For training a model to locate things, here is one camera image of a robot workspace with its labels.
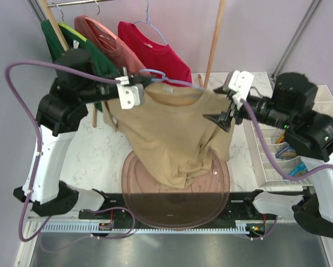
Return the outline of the green t shirt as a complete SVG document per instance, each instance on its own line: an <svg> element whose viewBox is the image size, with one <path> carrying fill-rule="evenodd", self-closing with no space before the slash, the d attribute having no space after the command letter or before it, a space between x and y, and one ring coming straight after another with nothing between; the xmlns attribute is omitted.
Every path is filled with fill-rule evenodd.
<svg viewBox="0 0 333 267"><path fill-rule="evenodd" d="M50 21L41 23L53 63L103 78L120 76L114 64L89 39L64 23L59 22L58 26L67 42L67 51L60 44ZM96 102L96 81L64 71L57 70L56 73L51 91L71 102Z"/></svg>

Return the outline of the red t shirt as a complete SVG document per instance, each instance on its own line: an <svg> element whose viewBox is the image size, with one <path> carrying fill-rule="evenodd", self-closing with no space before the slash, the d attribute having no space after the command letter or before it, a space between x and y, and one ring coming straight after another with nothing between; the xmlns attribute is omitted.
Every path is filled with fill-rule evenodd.
<svg viewBox="0 0 333 267"><path fill-rule="evenodd" d="M172 80L192 82L190 67L170 45L151 41L129 22L119 22L117 31L118 37L137 55L145 68L164 72Z"/></svg>

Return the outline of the salmon pink t shirt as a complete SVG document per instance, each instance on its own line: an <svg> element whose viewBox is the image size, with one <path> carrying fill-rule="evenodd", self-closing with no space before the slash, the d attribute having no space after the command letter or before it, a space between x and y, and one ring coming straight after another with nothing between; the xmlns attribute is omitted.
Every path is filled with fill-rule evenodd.
<svg viewBox="0 0 333 267"><path fill-rule="evenodd" d="M74 29L89 39L117 68L140 73L146 69L137 55L117 35L89 16L77 16Z"/></svg>

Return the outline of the blue hanger under red shirt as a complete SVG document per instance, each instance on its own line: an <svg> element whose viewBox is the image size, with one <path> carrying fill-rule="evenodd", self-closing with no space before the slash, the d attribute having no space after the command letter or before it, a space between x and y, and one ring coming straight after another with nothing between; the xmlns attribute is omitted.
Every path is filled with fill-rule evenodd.
<svg viewBox="0 0 333 267"><path fill-rule="evenodd" d="M132 22L131 24L142 23L142 24L145 24L145 25L149 25L162 38L164 44L168 45L168 42L165 39L165 37L163 36L163 34L152 24L150 14L149 14L149 5L150 5L150 1L146 0L146 10L145 10L146 18L145 18L145 20L138 20L138 21Z"/></svg>

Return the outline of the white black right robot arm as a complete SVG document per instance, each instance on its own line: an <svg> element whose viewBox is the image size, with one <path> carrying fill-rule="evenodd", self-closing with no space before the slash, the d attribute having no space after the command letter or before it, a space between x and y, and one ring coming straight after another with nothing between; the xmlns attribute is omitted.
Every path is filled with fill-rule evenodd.
<svg viewBox="0 0 333 267"><path fill-rule="evenodd" d="M204 117L226 132L230 131L232 122L239 125L244 120L252 121L272 167L283 178L296 181L296 177L278 166L260 126L283 130L285 141L307 168L302 178L312 179L315 193L281 195L255 190L243 205L244 214L250 219L261 214L291 217L307 232L333 239L333 117L313 109L317 86L303 74L280 74L271 97L252 95L253 79L253 74L247 71L229 73L224 84L214 92L230 100L230 106Z"/></svg>

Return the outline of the white perforated file organizer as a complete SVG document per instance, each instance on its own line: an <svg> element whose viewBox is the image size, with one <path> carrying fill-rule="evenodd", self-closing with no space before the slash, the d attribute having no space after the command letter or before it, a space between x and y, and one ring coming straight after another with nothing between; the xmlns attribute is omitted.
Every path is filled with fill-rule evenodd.
<svg viewBox="0 0 333 267"><path fill-rule="evenodd" d="M333 96L326 85L318 87L313 110L333 117ZM282 171L291 173L301 163L301 159L291 152L287 143L280 141L283 131L262 124L259 127L278 166ZM253 123L244 120L243 128L259 188L266 191L302 191L304 187L312 186L310 177L300 181L290 181L282 177L269 163Z"/></svg>

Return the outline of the silver hanger under green shirt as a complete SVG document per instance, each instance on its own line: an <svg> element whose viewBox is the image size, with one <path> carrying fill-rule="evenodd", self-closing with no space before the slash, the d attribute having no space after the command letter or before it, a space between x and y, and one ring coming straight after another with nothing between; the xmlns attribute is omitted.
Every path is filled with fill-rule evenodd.
<svg viewBox="0 0 333 267"><path fill-rule="evenodd" d="M63 22L65 22L65 15L64 15L64 13L63 13L61 7L59 6L59 4L55 4L55 6L56 6L56 8L58 8L59 11L61 12L61 20L62 20Z"/></svg>

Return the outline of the light blue wire hanger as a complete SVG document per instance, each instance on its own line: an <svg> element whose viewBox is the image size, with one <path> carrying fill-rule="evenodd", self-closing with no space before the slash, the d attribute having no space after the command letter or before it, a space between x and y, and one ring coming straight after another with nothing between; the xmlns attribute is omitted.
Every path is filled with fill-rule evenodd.
<svg viewBox="0 0 333 267"><path fill-rule="evenodd" d="M151 78L151 84L146 87L145 94L158 103L196 101L205 93L203 87L169 78L162 71L145 68L141 69L139 74Z"/></svg>

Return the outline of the blue book lower slot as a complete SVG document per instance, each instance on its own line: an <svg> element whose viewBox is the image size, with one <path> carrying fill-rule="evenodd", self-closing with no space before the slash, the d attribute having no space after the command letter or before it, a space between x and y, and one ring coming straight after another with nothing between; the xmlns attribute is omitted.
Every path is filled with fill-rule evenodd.
<svg viewBox="0 0 333 267"><path fill-rule="evenodd" d="M308 172L295 149L286 142L276 147L275 157L277 160L283 161L281 164L283 170L292 177L299 177Z"/></svg>

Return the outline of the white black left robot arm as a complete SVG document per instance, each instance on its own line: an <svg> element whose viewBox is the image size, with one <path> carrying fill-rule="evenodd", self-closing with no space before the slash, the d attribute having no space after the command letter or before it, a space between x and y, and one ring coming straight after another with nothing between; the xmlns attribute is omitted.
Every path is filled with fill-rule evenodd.
<svg viewBox="0 0 333 267"><path fill-rule="evenodd" d="M57 77L39 102L37 115L30 116L37 134L36 154L26 183L14 189L14 196L32 203L41 217L91 210L97 218L106 218L111 206L103 192L69 186L60 179L66 152L88 114L87 104L116 99L123 109L140 106L153 77L126 70L99 77L90 54L80 48L70 49L57 63L26 63L52 67Z"/></svg>

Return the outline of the beige t shirt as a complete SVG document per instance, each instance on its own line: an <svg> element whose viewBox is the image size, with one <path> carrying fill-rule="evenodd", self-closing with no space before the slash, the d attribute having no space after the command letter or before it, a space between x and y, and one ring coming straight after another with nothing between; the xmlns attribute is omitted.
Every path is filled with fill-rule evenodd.
<svg viewBox="0 0 333 267"><path fill-rule="evenodd" d="M118 99L102 104L104 122L126 135L138 159L158 183L183 189L210 171L213 155L229 160L233 130L205 118L231 102L212 91L152 83L145 102L123 110Z"/></svg>

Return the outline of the pink translucent plastic tub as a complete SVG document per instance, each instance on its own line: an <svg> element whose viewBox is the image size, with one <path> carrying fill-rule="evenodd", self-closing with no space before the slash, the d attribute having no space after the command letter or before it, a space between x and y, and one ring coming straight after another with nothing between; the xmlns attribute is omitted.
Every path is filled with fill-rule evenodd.
<svg viewBox="0 0 333 267"><path fill-rule="evenodd" d="M229 169L216 155L210 171L184 189L164 187L146 170L134 152L128 154L121 173L126 207L141 223L159 229L184 230L215 219L230 193Z"/></svg>

